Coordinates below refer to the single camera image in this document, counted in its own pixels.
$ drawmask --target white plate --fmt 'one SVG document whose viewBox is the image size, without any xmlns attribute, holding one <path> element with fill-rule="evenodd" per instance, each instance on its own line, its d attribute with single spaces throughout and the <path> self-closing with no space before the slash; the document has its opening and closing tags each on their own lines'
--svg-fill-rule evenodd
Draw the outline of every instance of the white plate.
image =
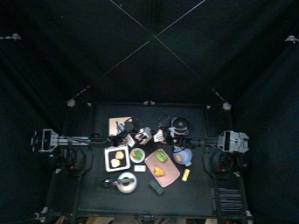
<svg viewBox="0 0 299 224">
<path fill-rule="evenodd" d="M 117 155 L 118 151 L 123 151 L 125 154 L 126 154 L 126 157 L 122 159 L 121 166 L 115 168 L 115 167 L 111 166 L 111 159 L 115 158 L 114 156 Z M 122 170 L 126 170 L 131 167 L 127 145 L 121 145 L 118 147 L 110 147 L 110 148 L 106 149 L 105 153 L 106 153 L 107 172 L 122 171 Z"/>
<path fill-rule="evenodd" d="M 133 151 L 141 151 L 141 152 L 142 152 L 143 156 L 142 156 L 141 159 L 137 159 L 137 158 L 133 156 Z M 134 148 L 134 149 L 131 150 L 131 152 L 130 152 L 130 157 L 131 157 L 131 160 L 133 160 L 137 164 L 139 164 L 139 163 L 142 163 L 142 162 L 145 161 L 145 159 L 146 159 L 146 152 L 145 152 L 142 149 L 139 149 L 139 148 Z"/>
</svg>

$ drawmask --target bowl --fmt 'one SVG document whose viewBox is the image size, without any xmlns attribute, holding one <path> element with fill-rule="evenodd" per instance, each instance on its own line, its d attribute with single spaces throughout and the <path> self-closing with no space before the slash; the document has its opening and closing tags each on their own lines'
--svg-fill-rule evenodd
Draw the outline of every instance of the bowl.
<svg viewBox="0 0 299 224">
<path fill-rule="evenodd" d="M 141 159 L 138 159 L 138 158 L 134 157 L 133 153 L 134 153 L 135 151 L 141 151 L 141 153 L 143 154 L 143 156 L 142 156 Z M 139 164 L 139 163 L 142 163 L 142 162 L 145 161 L 145 159 L 146 159 L 146 152 L 145 152 L 141 148 L 134 148 L 134 149 L 131 150 L 131 152 L 130 152 L 130 158 L 131 158 L 133 162 L 135 162 L 137 164 Z"/>
</svg>

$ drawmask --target black curtain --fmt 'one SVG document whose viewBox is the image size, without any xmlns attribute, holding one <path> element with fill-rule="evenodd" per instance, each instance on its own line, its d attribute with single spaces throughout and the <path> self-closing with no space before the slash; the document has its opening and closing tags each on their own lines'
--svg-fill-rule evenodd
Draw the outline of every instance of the black curtain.
<svg viewBox="0 0 299 224">
<path fill-rule="evenodd" d="M 299 219 L 299 45 L 289 44 L 235 102 L 237 130 L 250 136 L 250 210 L 261 223 Z"/>
<path fill-rule="evenodd" d="M 24 223 L 46 205 L 51 180 L 48 158 L 32 152 L 31 137 L 44 128 L 62 131 L 67 102 L 24 43 L 0 40 L 0 65 L 0 222 Z"/>
<path fill-rule="evenodd" d="M 117 1 L 155 34 L 201 1 L 175 2 Z M 222 103 L 215 87 L 250 136 L 250 210 L 265 223 L 297 223 L 299 44 L 285 42 L 299 33 L 297 1 L 206 1 L 161 37 L 198 75 L 110 1 L 0 5 L 0 36 L 23 37 L 0 40 L 0 222 L 43 209 L 51 172 L 31 137 L 62 131 L 67 100 L 93 84 L 87 101 Z"/>
</svg>

